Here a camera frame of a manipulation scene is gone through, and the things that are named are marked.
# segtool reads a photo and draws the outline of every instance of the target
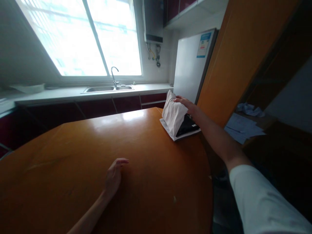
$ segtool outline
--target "white refrigerator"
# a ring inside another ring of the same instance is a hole
[[[178,42],[173,92],[197,104],[218,30],[211,29]]]

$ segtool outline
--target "refrigerator label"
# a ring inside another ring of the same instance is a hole
[[[201,36],[201,40],[199,42],[199,47],[197,51],[197,58],[204,58],[206,57],[206,52],[209,45],[211,33],[205,33]]]

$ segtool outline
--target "bright window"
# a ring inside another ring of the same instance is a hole
[[[132,0],[87,0],[90,21],[83,0],[16,1],[62,76],[142,74]]]

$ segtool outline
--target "hand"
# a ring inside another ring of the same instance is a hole
[[[173,101],[182,103],[188,109],[188,114],[194,115],[195,110],[197,108],[197,106],[194,103],[192,103],[191,101],[182,96],[176,96],[176,99],[174,99]]]
[[[106,193],[109,199],[112,199],[114,197],[119,188],[121,182],[120,169],[126,163],[129,163],[128,159],[118,158],[107,170],[104,192]]]

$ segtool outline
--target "kitchen sink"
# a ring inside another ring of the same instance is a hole
[[[131,85],[124,85],[121,86],[94,86],[94,87],[87,87],[85,91],[82,93],[99,93],[99,92],[109,92],[109,91],[120,91],[120,90],[133,90],[134,88]]]
[[[120,86],[115,88],[116,90],[127,90],[127,89],[133,89],[131,86]]]

